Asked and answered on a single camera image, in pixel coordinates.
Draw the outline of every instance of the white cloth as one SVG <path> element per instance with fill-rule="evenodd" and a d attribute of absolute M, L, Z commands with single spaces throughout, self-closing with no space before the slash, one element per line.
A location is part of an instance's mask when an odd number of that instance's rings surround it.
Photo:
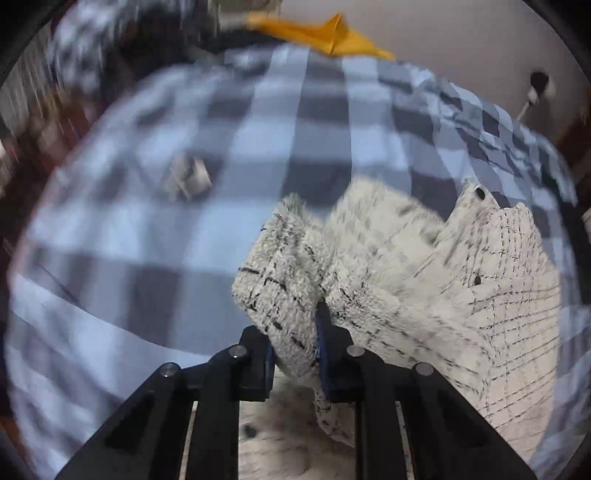
<path fill-rule="evenodd" d="M 277 207 L 239 270 L 236 302 L 280 366 L 312 386 L 322 429 L 353 442 L 349 405 L 326 402 L 316 303 L 384 361 L 433 364 L 528 459 L 546 428 L 560 284 L 530 211 L 467 183 L 447 222 L 406 195 L 352 182 L 325 224 L 296 197 Z"/>

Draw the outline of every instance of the fuzzy towel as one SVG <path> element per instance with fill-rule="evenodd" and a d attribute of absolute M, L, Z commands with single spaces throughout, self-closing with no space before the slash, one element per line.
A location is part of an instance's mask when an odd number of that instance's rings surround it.
<path fill-rule="evenodd" d="M 314 313 L 386 362 L 433 364 L 525 459 L 551 411 L 560 285 L 530 211 L 466 183 L 447 222 L 355 180 L 321 223 L 284 199 L 239 269 L 236 302 L 281 368 L 311 386 L 322 429 L 353 442 L 353 411 L 320 389 Z"/>

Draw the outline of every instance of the yellow fabric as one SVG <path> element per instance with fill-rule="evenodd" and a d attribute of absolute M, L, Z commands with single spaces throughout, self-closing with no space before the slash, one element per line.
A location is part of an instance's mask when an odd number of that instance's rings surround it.
<path fill-rule="evenodd" d="M 275 38 L 307 45 L 326 55 L 372 55 L 381 59 L 395 57 L 374 45 L 361 33 L 349 28 L 343 14 L 336 14 L 323 25 L 300 25 L 262 13 L 248 15 L 248 28 Z"/>

